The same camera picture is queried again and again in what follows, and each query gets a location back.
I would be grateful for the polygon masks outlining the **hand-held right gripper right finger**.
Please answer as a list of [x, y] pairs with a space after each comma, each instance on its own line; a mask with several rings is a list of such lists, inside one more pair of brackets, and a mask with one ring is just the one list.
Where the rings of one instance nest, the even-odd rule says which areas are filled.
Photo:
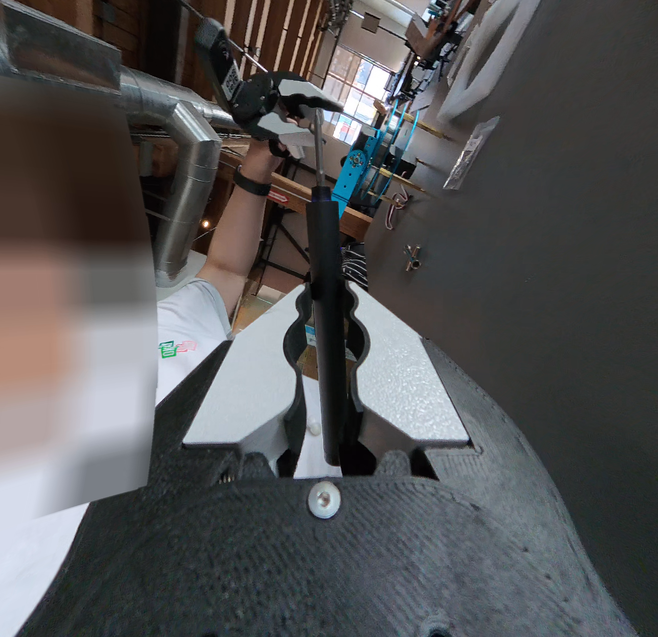
[[358, 441], [371, 452], [465, 448], [470, 437], [419, 333], [354, 282], [364, 349], [355, 367]]

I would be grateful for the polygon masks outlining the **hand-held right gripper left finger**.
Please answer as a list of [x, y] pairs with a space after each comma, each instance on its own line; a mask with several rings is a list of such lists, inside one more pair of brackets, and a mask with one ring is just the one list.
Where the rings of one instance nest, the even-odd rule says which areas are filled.
[[238, 333], [183, 438], [189, 448], [263, 454], [295, 470], [314, 423], [314, 380], [297, 364], [307, 348], [307, 285], [295, 287]]

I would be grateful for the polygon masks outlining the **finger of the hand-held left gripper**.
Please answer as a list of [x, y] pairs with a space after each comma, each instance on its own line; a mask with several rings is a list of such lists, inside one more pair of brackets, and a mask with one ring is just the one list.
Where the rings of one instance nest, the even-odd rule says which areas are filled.
[[279, 96], [288, 113], [314, 113], [317, 109], [343, 113], [343, 103], [304, 80], [282, 79], [279, 82]]
[[280, 142], [288, 150], [293, 148], [315, 147], [315, 135], [297, 123], [292, 123], [278, 113], [268, 113], [257, 122], [257, 127], [264, 131], [268, 139]]

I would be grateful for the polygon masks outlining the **black electric screwdriver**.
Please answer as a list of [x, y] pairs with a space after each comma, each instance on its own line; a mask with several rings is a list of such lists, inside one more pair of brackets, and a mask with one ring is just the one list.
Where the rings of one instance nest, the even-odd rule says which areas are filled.
[[339, 212], [325, 178], [322, 109], [315, 111], [313, 124], [316, 185], [311, 190], [311, 203], [306, 209], [310, 291], [325, 461], [339, 467], [343, 428], [348, 415]]

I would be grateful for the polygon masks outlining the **person's left forearm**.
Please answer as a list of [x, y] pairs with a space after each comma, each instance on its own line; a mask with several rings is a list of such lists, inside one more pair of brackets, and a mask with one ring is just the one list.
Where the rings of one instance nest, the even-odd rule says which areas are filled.
[[207, 258], [197, 277], [218, 291], [232, 316], [259, 250], [266, 196], [235, 186], [214, 231]]

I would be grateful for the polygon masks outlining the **person's left hand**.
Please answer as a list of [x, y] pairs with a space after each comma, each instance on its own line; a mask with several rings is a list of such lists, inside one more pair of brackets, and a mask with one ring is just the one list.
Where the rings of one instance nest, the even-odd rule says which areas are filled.
[[272, 175], [288, 156], [288, 149], [283, 144], [276, 144], [280, 155], [274, 155], [268, 140], [251, 138], [249, 148], [242, 160], [240, 173], [243, 177], [257, 184], [270, 184]]

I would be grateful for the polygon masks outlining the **paned window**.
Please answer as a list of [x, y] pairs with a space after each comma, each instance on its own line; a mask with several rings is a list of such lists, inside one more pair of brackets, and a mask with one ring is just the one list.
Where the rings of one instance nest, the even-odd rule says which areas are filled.
[[324, 112], [324, 121], [334, 139], [351, 145], [364, 126], [376, 118], [374, 102], [385, 101], [390, 69], [374, 63], [343, 46], [338, 46], [325, 77], [323, 91], [343, 104], [343, 111]]

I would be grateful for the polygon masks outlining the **black wristwatch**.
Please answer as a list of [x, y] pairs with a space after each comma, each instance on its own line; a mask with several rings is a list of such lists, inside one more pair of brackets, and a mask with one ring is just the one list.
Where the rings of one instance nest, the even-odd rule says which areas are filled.
[[242, 165], [235, 168], [233, 182], [236, 187], [253, 196], [268, 197], [271, 191], [270, 183], [256, 182], [244, 176], [242, 174]]

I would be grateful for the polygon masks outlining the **wooden workbench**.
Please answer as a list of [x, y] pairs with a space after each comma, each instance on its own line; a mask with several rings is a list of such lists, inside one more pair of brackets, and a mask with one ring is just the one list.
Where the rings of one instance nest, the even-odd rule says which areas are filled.
[[[241, 157], [236, 155], [234, 151], [222, 148], [217, 176], [227, 181], [232, 180], [234, 169], [241, 162]], [[304, 215], [306, 206], [311, 202], [311, 189], [280, 174], [274, 173], [272, 175], [268, 200], [295, 213]], [[372, 221], [372, 217], [346, 207], [341, 214], [339, 228], [341, 233], [351, 236], [358, 241], [364, 241], [366, 232]]]

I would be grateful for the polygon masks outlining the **black white striped cloth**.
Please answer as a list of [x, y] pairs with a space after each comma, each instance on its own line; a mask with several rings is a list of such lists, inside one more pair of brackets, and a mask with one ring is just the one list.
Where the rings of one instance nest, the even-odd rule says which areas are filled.
[[346, 281], [368, 292], [368, 274], [363, 242], [350, 242], [341, 248], [341, 273]]

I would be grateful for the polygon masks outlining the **white foam square with hole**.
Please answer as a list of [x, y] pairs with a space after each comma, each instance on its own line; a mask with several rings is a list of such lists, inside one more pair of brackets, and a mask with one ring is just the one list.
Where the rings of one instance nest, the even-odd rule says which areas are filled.
[[495, 0], [489, 6], [467, 38], [456, 71], [449, 72], [449, 91], [438, 112], [439, 123], [454, 120], [490, 95], [535, 9], [531, 0]]

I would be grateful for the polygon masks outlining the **clear bag of screws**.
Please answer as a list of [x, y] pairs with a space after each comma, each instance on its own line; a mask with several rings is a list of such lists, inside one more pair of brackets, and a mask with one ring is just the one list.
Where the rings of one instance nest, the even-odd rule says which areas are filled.
[[460, 190], [465, 177], [473, 166], [478, 154], [483, 146], [488, 141], [491, 133], [495, 130], [500, 121], [500, 116], [497, 115], [486, 122], [478, 123], [469, 139], [464, 145], [460, 156], [453, 165], [445, 183], [443, 184], [444, 190]]

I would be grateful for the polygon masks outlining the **silver metal air duct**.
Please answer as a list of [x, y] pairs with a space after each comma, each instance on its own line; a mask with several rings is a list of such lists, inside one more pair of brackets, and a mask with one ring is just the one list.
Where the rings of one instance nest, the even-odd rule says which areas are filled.
[[215, 183], [232, 117], [194, 91], [120, 64], [117, 48], [41, 11], [1, 0], [1, 77], [112, 99], [129, 124], [159, 126], [178, 146], [173, 192], [155, 238], [155, 284], [189, 278], [187, 258]]

